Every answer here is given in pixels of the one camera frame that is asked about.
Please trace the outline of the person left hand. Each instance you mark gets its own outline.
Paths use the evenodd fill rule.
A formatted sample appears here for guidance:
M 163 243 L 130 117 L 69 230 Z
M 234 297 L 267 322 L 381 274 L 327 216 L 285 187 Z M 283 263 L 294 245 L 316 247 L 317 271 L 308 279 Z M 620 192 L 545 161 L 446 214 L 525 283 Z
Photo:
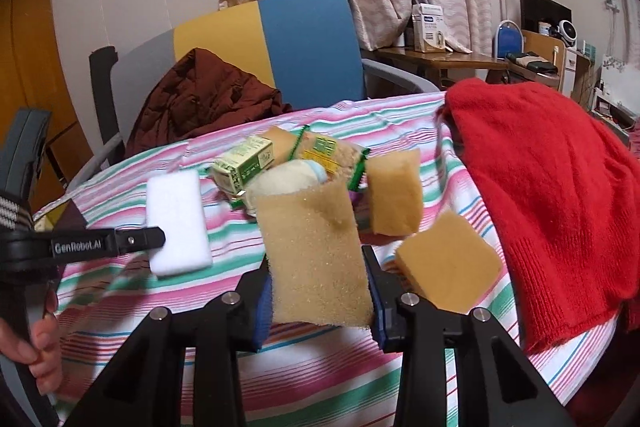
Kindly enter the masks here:
M 54 314 L 57 309 L 58 297 L 49 291 L 43 317 L 32 325 L 29 340 L 17 335 L 5 319 L 0 320 L 2 355 L 28 366 L 40 395 L 57 391 L 63 380 L 60 329 Z

